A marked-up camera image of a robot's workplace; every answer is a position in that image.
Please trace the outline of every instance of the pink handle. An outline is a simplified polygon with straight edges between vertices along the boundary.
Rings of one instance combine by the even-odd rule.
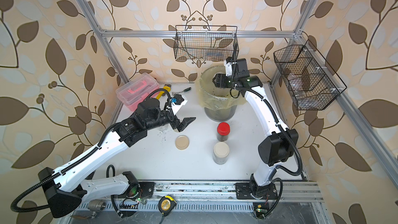
[[[143,89],[143,88],[147,85],[147,82],[146,82],[146,81],[142,81],[142,83],[143,83],[143,85],[142,85],[141,87],[139,87],[137,90],[132,91],[131,89],[129,89],[129,90],[127,90],[127,92],[129,92],[129,93],[135,93],[135,92],[137,92],[137,91]]]

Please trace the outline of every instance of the white table surface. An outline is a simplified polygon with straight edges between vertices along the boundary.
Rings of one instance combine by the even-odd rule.
[[[196,117],[194,122],[181,133],[174,131],[171,126],[164,132],[158,129],[148,131],[147,137],[98,168],[94,179],[104,178],[106,168],[113,164],[117,175],[131,171],[138,180],[249,180],[261,161],[257,147],[265,139],[261,124],[249,103],[239,105],[235,115],[227,121],[231,126],[226,141],[230,153],[227,162],[219,165],[212,158],[213,147],[218,142],[216,130],[219,122],[209,119],[199,106],[195,84],[172,84],[172,91],[182,91],[187,87],[192,87],[192,90],[184,93],[188,102],[178,111],[177,117],[180,120]],[[271,105],[277,111],[268,85],[264,84],[264,88]],[[161,97],[161,108],[164,102],[166,97]],[[131,114],[123,106],[117,122]],[[189,146],[185,150],[175,146],[174,142],[179,135],[189,138]],[[297,170],[294,157],[290,157],[283,165],[292,171]],[[282,170],[278,170],[275,177],[282,180],[302,179],[301,176],[291,176]]]

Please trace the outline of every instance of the metal grate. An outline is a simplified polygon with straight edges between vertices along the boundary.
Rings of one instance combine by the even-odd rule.
[[[238,56],[239,47],[236,26],[176,25],[174,56],[177,61],[224,61]]]
[[[121,201],[116,201],[117,206],[121,204]],[[87,210],[88,203],[81,204],[77,210]],[[147,204],[132,205],[125,203],[124,208],[120,208],[124,211],[159,211],[158,202],[148,202]],[[107,201],[104,211],[114,211],[112,203]],[[252,202],[211,202],[197,204],[193,202],[178,202],[173,211],[191,211],[191,212],[252,212]]]
[[[274,52],[275,64],[297,110],[324,110],[347,86],[325,60],[321,66],[306,45],[290,45]],[[344,87],[333,84],[324,69],[336,75]]]

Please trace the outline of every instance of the wall-mounted wire basket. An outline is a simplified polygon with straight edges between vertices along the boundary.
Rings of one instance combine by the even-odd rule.
[[[176,60],[224,61],[239,47],[236,26],[176,25],[174,56]]]
[[[314,45],[290,45],[274,52],[276,67],[286,84],[297,110],[324,110],[346,88],[346,84],[325,60],[319,64],[311,52]],[[339,79],[336,85],[327,75]]]

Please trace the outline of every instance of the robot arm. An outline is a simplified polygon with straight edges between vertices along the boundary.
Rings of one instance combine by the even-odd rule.
[[[136,192],[132,189],[137,189],[139,183],[131,172],[98,180],[86,178],[111,157],[146,137],[148,130],[170,124],[173,129],[181,132],[196,119],[184,118],[180,122],[175,114],[187,100],[178,94],[173,98],[168,92],[167,95],[167,103],[162,111],[160,102],[148,97],[138,104],[137,110],[129,118],[108,127],[96,145],[63,166],[40,171],[40,183],[18,196],[11,204],[11,210],[30,212],[50,208],[53,217],[59,218],[75,210],[82,202],[109,195],[126,194],[127,197],[132,197]],[[48,205],[28,209],[17,206],[23,197],[39,187],[43,188]]]
[[[236,59],[236,55],[224,61],[225,74],[216,74],[213,83],[216,87],[231,88],[241,92],[250,103],[264,130],[264,141],[258,146],[262,162],[250,178],[252,196],[261,198],[268,189],[277,169],[283,169],[291,175],[299,175],[302,162],[296,143],[296,130],[289,130],[279,115],[272,109],[263,84],[257,76],[250,76],[245,59]],[[298,170],[291,172],[282,166],[289,157],[296,154]]]

